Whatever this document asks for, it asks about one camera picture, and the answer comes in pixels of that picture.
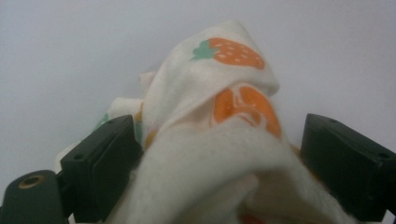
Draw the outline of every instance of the orange strawberry pattern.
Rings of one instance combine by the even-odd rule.
[[[201,42],[193,51],[194,60],[215,59],[228,65],[264,68],[262,57],[250,47],[224,38],[210,38]]]
[[[217,124],[234,116],[252,127],[260,127],[264,117],[265,129],[269,133],[276,138],[280,138],[282,134],[275,111],[267,98],[249,85],[226,89],[215,98],[213,120]]]

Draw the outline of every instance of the strawberry print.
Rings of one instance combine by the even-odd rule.
[[[262,70],[264,60],[250,47],[224,38],[210,38],[193,51],[194,60],[215,59],[228,65],[251,66]]]

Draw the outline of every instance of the gray background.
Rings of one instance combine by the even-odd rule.
[[[26,173],[52,169],[138,74],[178,42],[240,20],[279,79],[290,141],[305,115],[338,119],[396,150],[396,1],[0,2],[0,200]]]

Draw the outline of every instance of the towel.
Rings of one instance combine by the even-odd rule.
[[[106,223],[359,223],[285,136],[279,84],[239,22],[184,40],[140,83],[142,100],[116,99],[102,120],[133,115],[145,149]]]

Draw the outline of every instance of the screw hole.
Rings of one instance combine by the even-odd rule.
[[[77,154],[77,155],[74,157],[74,159],[75,159],[76,161],[81,160],[81,159],[83,159],[83,158],[84,158],[84,155],[82,155],[82,154]]]
[[[31,175],[26,177],[18,185],[20,189],[29,189],[43,182],[45,177],[43,175]]]

